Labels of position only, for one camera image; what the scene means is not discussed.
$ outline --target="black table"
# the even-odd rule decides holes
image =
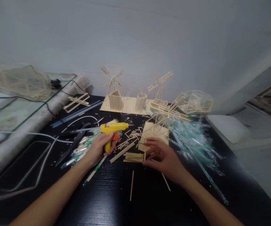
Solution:
[[[104,97],[91,96],[89,102],[93,103],[103,99]],[[103,123],[114,118],[124,122],[129,117],[129,123],[132,122],[135,127],[143,127],[144,122],[148,119],[140,115],[105,112],[99,111],[99,109],[98,106],[82,116],[105,117]],[[65,116],[67,116],[67,113],[63,110],[58,114],[60,118]],[[83,123],[88,121],[94,122],[94,119],[80,120]],[[46,125],[41,133],[55,135],[65,128],[64,125],[61,125],[53,129],[50,124]],[[230,202],[227,209],[245,225],[271,225],[271,199],[242,167],[237,157],[214,129],[208,129],[207,133],[213,138],[213,147],[224,156],[224,159],[218,161],[225,176],[220,177],[210,170],[208,172]],[[36,136],[30,144],[39,140],[52,143],[52,140],[48,137]],[[59,159],[60,153],[67,148],[67,144],[56,142],[47,158],[36,189],[0,201],[0,225],[9,224],[67,172],[68,168],[60,169],[60,165],[55,167],[55,161]],[[141,164],[124,163],[122,157],[110,164],[109,160],[113,156],[114,153],[104,161],[85,187],[81,184],[78,186],[56,225],[208,225],[202,212],[181,187],[168,180],[171,188],[171,192],[169,192],[160,172],[144,168]],[[22,187],[35,184],[40,164],[29,175]],[[16,167],[17,174],[19,174],[20,168],[22,169],[23,166]],[[214,197],[222,202],[196,164],[188,162],[186,168]],[[130,202],[133,170],[133,194]]]

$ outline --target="yellow glue gun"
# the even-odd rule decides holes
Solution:
[[[113,131],[113,137],[111,138],[111,140],[105,145],[104,150],[106,152],[110,151],[110,147],[111,147],[111,141],[112,140],[117,140],[117,131],[119,130],[125,130],[127,129],[129,126],[133,126],[133,125],[129,125],[128,123],[125,122],[118,122],[118,123],[110,123],[110,124],[102,124],[101,125],[101,132],[106,133],[107,135]]]

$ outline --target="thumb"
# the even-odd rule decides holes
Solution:
[[[113,132],[111,131],[106,137],[103,137],[100,142],[102,145],[105,145],[110,141],[110,139],[113,137]]]
[[[160,162],[146,160],[146,161],[143,161],[143,166],[147,166],[147,167],[150,167],[150,168],[153,168],[155,170],[160,171],[160,166],[161,165],[160,165]]]

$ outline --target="wooden platform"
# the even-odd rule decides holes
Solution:
[[[150,103],[153,100],[146,100],[146,108],[149,107],[150,109]],[[146,111],[144,109],[137,111],[135,110],[135,102],[136,102],[136,98],[135,97],[125,97],[125,101],[124,101],[124,107],[123,107],[123,113],[126,114],[137,114],[137,115],[147,115]]]
[[[140,143],[138,144],[138,150],[144,152],[145,150],[148,151],[150,149],[150,147],[141,144],[146,142],[147,137],[157,136],[158,138],[163,140],[166,144],[169,144],[169,140],[167,138],[168,129],[161,126],[156,126],[155,128],[153,128],[153,126],[154,123],[145,122]]]
[[[125,101],[125,97],[122,97],[122,101],[123,101],[123,106],[124,106],[124,101]],[[104,99],[104,102],[100,108],[100,110],[103,110],[103,111],[111,111],[111,112],[120,112],[122,113],[123,112],[123,107],[122,109],[120,110],[113,110],[110,108],[110,105],[109,105],[109,99],[108,99],[108,96],[105,97]]]

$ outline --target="miniature windmill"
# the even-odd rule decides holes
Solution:
[[[160,79],[157,79],[151,86],[148,87],[148,93],[150,93],[152,91],[156,92],[156,97],[154,99],[155,103],[162,104],[164,106],[168,105],[167,101],[162,101],[162,91],[163,91],[163,89],[165,89],[163,86],[163,83],[172,76],[173,76],[173,73],[168,72],[167,74],[165,74]]]
[[[106,93],[106,96],[108,95],[108,91],[110,90],[111,85],[114,86],[114,90],[118,90],[120,89],[122,91],[122,85],[117,81],[117,78],[120,77],[123,74],[123,69],[120,70],[116,75],[111,76],[110,72],[106,69],[106,67],[102,66],[101,67],[102,71],[104,71],[104,73],[108,76],[110,76],[110,79],[108,82],[106,82],[106,84],[103,86],[107,86],[108,85],[108,90]]]
[[[169,142],[169,129],[170,129],[170,118],[179,119],[185,122],[189,122],[188,116],[176,111],[181,104],[184,103],[185,97],[181,93],[170,106],[163,106],[162,104],[151,103],[150,109],[155,112],[152,118],[155,118],[155,123],[146,122],[140,142],[144,143],[147,137],[158,137],[168,144]],[[147,151],[149,147],[142,144],[138,146],[141,151]]]
[[[104,85],[108,85],[107,93],[105,96],[104,103],[101,106],[100,110],[106,110],[106,111],[114,111],[114,112],[122,112],[123,110],[123,98],[121,96],[120,91],[122,92],[122,86],[117,81],[117,78],[120,77],[123,74],[123,70],[120,70],[116,75],[111,76],[110,72],[104,67],[101,67],[102,71],[106,75],[110,76],[109,81]],[[109,90],[111,90],[111,87],[114,87],[114,91],[108,94]]]

